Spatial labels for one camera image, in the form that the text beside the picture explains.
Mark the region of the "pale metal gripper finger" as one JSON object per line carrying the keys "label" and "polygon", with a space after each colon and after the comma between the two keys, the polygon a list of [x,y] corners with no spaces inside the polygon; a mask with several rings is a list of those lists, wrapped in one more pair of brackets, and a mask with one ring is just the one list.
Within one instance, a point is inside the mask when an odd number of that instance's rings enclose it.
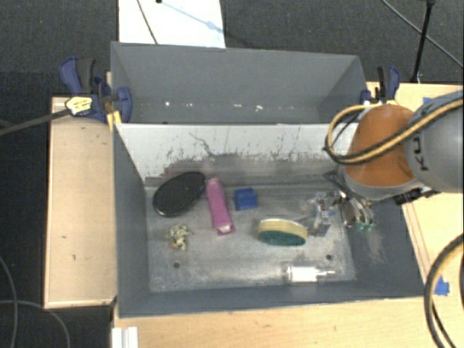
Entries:
{"label": "pale metal gripper finger", "polygon": [[326,211],[317,212],[310,226],[311,236],[325,236],[331,227],[330,215]]}
{"label": "pale metal gripper finger", "polygon": [[337,191],[319,191],[307,200],[309,213],[332,213],[337,211],[340,196]]}

